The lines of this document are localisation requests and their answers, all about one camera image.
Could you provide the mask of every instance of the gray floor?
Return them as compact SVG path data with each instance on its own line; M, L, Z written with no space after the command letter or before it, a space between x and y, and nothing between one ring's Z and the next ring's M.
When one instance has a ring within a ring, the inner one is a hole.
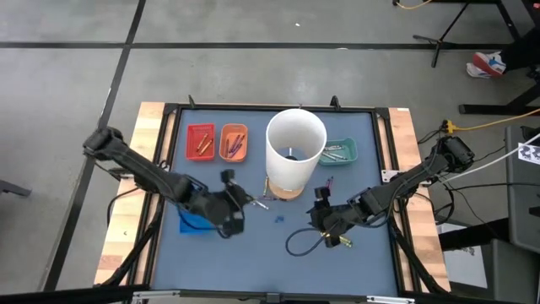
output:
M520 2L505 1L518 29L532 26ZM0 41L124 41L136 0L4 0ZM414 11L372 0L148 0L136 41L310 41L416 43L438 36L460 6ZM457 42L506 43L493 6L471 6L448 36ZM413 113L417 136L442 119L472 126L500 117L460 116L461 103L504 104L532 84L525 71L470 79L471 52L339 50L134 50L110 125L129 138L141 101L247 102L400 106ZM38 287L60 220L82 165L81 144L95 127L120 50L0 49L0 178L32 187L29 198L0 196L0 293ZM537 118L519 121L534 126ZM460 134L477 153L503 145L503 127ZM432 143L421 147L423 155ZM454 186L504 181L504 164ZM59 288L90 286L105 237L105 206L117 183L96 171ZM433 187L437 206L448 201ZM506 215L503 188L467 190L484 220ZM478 223L462 198L455 218Z

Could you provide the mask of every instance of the blue cloth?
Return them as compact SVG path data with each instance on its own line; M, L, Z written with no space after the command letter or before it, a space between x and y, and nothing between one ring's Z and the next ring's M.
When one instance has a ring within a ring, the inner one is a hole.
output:
M227 168L235 169L235 180L248 193L262 195L266 127L276 113L183 110L173 170L190 174L205 182L211 191L218 191L223 189L219 173ZM176 208L166 204L153 289L397 296L386 226L353 228L346 234L354 243L352 248L330 249L321 244L303 258L285 252L287 236L309 227L310 216L306 211L315 199L313 189L324 186L330 176L334 176L331 204L345 204L347 198L381 183L371 115L331 112L316 115L324 122L329 140L350 137L356 141L358 159L348 166L317 166L305 191L295 201L263 202L270 210L246 205L246 230L228 240L213 232L180 234ZM228 163L219 157L203 162L186 160L187 125L206 122L215 123L216 143L226 123L245 124L249 128L246 160L241 163ZM301 233L291 240L290 249L303 252L319 237L316 232Z

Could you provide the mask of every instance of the wooden base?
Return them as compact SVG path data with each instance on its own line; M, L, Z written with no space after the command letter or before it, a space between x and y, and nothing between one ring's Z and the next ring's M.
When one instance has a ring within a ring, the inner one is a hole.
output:
M282 198L288 201L298 198L304 191L303 187L299 190L283 190L282 188L274 185L270 180L268 180L268 189L272 191L273 195L276 196L276 198Z

